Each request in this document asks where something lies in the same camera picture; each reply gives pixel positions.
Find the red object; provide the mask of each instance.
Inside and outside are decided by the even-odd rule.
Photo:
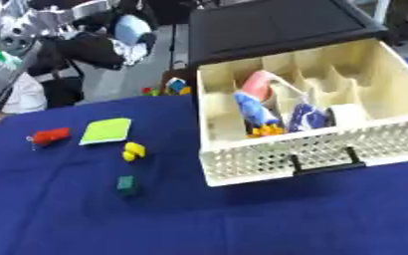
[[[143,88],[142,93],[145,94],[150,94],[151,93],[151,88]]]
[[[39,146],[44,146],[49,145],[54,141],[66,139],[68,137],[70,137],[70,129],[67,127],[46,131],[37,131],[32,135],[32,143]]]

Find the white drawer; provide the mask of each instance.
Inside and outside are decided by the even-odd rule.
[[[232,94],[255,71],[267,70],[303,91],[312,88],[320,108],[361,104],[370,121],[360,127],[327,127],[247,138]],[[408,64],[384,43],[362,40],[254,59],[201,66],[197,73],[200,158],[207,183],[220,186],[345,164],[353,147],[366,165],[408,160]],[[277,93],[288,115],[296,99]]]

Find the orange object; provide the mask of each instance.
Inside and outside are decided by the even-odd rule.
[[[184,96],[184,95],[188,95],[192,92],[190,87],[185,87],[181,90],[181,92],[179,92],[179,95]]]
[[[39,146],[45,146],[54,141],[66,139],[68,137],[70,137],[70,129],[63,127],[52,130],[37,131],[31,137],[29,137],[29,141]]]
[[[252,134],[248,134],[248,138],[259,138],[264,136],[271,136],[271,135],[278,135],[284,134],[286,131],[282,127],[278,127],[277,125],[273,124],[270,126],[263,125],[260,128],[253,128]]]

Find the dark green cube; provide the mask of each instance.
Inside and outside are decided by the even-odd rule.
[[[117,190],[124,196],[137,194],[137,183],[134,176],[121,176],[118,178]]]

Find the yellow and orange toy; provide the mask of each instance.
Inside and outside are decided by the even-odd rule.
[[[190,87],[185,87],[185,88],[182,88],[182,90],[179,92],[179,95],[185,96],[185,95],[189,95],[191,92],[192,92],[192,89]]]
[[[122,153],[123,159],[127,162],[132,162],[138,157],[145,157],[145,155],[145,147],[135,142],[128,142],[125,145],[124,151]]]
[[[262,125],[260,128],[254,127],[252,129],[252,134],[249,134],[249,138],[258,138],[263,136],[271,136],[271,135],[278,135],[284,134],[285,129],[282,127],[278,127],[275,124],[272,125]]]

